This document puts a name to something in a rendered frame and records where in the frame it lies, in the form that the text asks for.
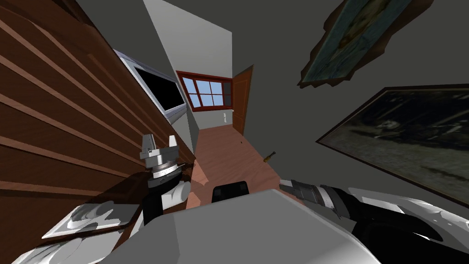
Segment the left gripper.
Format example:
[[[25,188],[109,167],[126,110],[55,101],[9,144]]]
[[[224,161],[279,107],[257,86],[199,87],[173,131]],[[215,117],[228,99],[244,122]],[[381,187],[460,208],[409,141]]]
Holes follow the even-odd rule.
[[[142,152],[140,159],[144,160],[147,169],[176,162],[179,158],[179,146],[175,135],[169,136],[169,147],[157,149],[152,134],[142,136]]]

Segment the brown slatted cupboard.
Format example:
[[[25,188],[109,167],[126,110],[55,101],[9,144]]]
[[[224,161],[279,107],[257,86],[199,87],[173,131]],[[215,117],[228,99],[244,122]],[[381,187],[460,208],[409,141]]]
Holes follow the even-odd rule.
[[[76,0],[0,0],[0,264],[39,246],[75,207],[147,193],[142,136],[176,131]]]

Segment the dark picture in brown frame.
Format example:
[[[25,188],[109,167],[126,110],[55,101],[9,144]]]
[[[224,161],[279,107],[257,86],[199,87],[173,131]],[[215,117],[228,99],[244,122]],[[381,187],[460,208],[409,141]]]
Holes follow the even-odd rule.
[[[469,83],[386,87],[317,143],[469,208]]]

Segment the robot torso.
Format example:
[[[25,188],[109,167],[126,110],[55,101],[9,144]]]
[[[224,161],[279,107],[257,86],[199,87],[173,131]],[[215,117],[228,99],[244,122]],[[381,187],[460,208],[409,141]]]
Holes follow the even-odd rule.
[[[349,231],[269,189],[159,216],[100,264],[381,264]]]

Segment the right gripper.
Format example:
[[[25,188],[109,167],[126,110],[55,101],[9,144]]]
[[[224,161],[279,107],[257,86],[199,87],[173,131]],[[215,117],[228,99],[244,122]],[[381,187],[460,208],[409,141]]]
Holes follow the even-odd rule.
[[[298,182],[295,180],[280,180],[279,188],[287,193],[294,195],[299,200],[323,205],[323,197],[319,191],[319,188],[314,185]]]

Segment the silver framed black screen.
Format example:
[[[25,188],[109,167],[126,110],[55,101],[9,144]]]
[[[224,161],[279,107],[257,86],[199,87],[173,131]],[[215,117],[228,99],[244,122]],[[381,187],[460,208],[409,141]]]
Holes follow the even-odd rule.
[[[176,80],[114,50],[151,101],[173,125],[187,112],[187,104]]]

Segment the brown door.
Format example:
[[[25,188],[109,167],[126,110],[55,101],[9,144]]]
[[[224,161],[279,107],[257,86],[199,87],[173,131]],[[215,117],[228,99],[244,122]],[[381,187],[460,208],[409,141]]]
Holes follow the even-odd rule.
[[[232,125],[241,135],[245,131],[245,119],[254,65],[232,79]]]

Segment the red framed window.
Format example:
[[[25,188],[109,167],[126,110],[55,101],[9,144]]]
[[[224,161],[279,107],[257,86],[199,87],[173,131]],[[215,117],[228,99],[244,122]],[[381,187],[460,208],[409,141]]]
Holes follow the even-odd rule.
[[[231,110],[233,81],[231,78],[176,71],[192,111]]]

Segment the blue picture in brown frame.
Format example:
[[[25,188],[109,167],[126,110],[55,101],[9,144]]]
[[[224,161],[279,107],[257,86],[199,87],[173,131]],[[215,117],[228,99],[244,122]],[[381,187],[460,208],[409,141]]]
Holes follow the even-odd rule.
[[[301,71],[300,88],[336,86],[383,55],[391,37],[434,0],[343,0],[324,23],[325,33]]]

